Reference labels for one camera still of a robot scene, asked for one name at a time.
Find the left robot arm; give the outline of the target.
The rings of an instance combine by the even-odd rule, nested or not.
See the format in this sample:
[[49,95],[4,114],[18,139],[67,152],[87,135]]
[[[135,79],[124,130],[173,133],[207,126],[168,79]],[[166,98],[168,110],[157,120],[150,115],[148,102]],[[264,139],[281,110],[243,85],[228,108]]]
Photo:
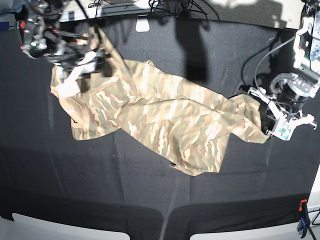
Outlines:
[[306,0],[301,11],[299,29],[281,46],[293,43],[293,70],[278,74],[269,89],[256,85],[248,94],[266,104],[264,132],[269,137],[289,141],[302,125],[317,128],[315,117],[303,114],[303,106],[320,89],[320,2]]

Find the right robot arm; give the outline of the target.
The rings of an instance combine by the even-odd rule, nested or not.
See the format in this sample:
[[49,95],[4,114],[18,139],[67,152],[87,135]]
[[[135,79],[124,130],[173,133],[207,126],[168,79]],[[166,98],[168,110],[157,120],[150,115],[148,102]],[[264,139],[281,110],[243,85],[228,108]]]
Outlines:
[[29,11],[22,31],[22,52],[31,59],[45,59],[54,65],[56,91],[61,98],[85,93],[90,89],[90,76],[97,72],[104,52],[98,25],[91,25],[80,1],[76,2],[84,15],[82,30],[66,31],[60,19],[67,0],[27,0]]

